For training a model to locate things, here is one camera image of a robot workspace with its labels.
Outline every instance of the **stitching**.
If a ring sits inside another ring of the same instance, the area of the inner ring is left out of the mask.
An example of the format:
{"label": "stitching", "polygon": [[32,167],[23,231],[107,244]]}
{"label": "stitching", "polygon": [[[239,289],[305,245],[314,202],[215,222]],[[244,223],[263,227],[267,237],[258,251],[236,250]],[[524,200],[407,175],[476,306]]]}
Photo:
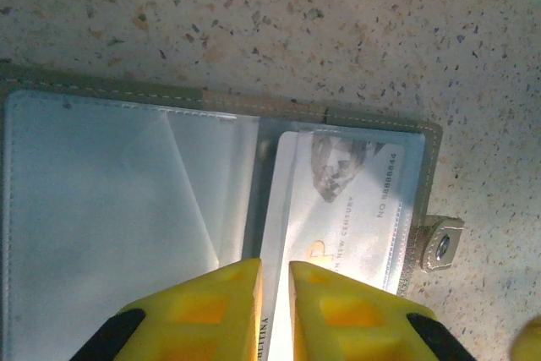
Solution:
{"label": "stitching", "polygon": [[[198,99],[198,98],[191,98],[186,96],[169,96],[169,95],[158,95],[156,93],[134,93],[127,90],[106,90],[102,88],[91,88],[91,87],[80,87],[77,85],[67,85],[67,84],[60,84],[60,83],[51,83],[46,82],[43,80],[35,81],[31,79],[17,79],[17,78],[5,78],[1,77],[0,81],[8,82],[8,83],[15,83],[15,84],[21,84],[21,85],[41,85],[41,86],[50,86],[54,88],[66,88],[70,90],[86,90],[86,91],[96,91],[103,94],[112,94],[112,95],[126,95],[126,96],[141,96],[141,97],[149,97],[154,99],[164,99],[164,100],[175,100],[175,101],[187,101],[187,102],[195,102],[195,103],[210,103],[215,105],[222,105],[224,107],[251,107],[254,109],[262,110],[262,111],[268,111],[268,112],[280,112],[280,113],[294,113],[294,114],[301,114],[304,116],[313,116],[313,117],[320,117],[320,113],[316,112],[305,112],[301,110],[296,109],[280,109],[280,108],[274,108],[274,107],[268,107],[264,105],[257,105],[257,104],[248,104],[248,103],[242,103],[242,102],[231,102],[231,101],[212,101],[209,99]],[[357,118],[352,116],[340,116],[340,115],[334,115],[334,114],[327,114],[324,113],[324,117],[327,118],[340,118],[344,120],[354,120],[359,123],[379,123],[379,124],[391,124],[394,126],[402,127],[405,129],[423,129],[427,130],[432,134],[432,151],[430,152],[430,158],[429,158],[429,168],[432,168],[434,164],[435,154],[436,154],[436,143],[437,143],[437,137],[436,132],[430,128],[425,126],[418,126],[415,124],[404,124],[404,123],[394,123],[391,121],[386,120],[379,120],[379,119],[373,119],[373,118]],[[429,186],[429,180],[430,180],[430,173],[431,171],[428,170],[426,177],[424,179],[424,191],[421,196],[421,202],[420,202],[420,212],[424,212],[424,209],[427,205],[427,198],[428,198],[428,186]],[[412,252],[414,252],[415,248],[417,247],[418,237],[419,237],[419,231],[421,228],[421,216],[418,217],[417,224],[416,224],[416,230],[415,230],[415,236],[413,237],[413,246],[412,246]]]}

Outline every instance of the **wallet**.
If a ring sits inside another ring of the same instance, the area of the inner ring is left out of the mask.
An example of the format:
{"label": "wallet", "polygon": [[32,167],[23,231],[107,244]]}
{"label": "wallet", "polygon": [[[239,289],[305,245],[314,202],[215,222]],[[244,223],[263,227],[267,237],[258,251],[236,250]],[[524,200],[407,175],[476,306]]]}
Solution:
{"label": "wallet", "polygon": [[260,359],[288,340],[290,260],[406,292],[436,124],[11,64],[0,97],[5,360],[68,359],[122,304],[245,258]]}

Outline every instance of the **speckled countertop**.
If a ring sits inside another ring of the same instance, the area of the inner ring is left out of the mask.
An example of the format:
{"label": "speckled countertop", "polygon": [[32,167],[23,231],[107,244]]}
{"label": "speckled countertop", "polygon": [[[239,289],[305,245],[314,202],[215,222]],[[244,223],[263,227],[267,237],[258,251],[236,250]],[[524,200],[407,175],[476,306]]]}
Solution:
{"label": "speckled countertop", "polygon": [[541,0],[0,0],[0,58],[441,124],[429,212],[466,230],[409,297],[499,360],[541,311],[539,21]]}

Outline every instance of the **granite countertop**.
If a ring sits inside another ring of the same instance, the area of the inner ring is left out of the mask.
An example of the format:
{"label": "granite countertop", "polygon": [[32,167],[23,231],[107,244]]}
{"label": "granite countertop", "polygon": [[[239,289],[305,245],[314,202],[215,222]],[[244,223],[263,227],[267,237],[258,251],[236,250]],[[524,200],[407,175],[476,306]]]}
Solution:
{"label": "granite countertop", "polygon": [[466,230],[413,276],[479,359],[541,309],[541,0],[0,0],[0,58],[439,123],[429,212]]}

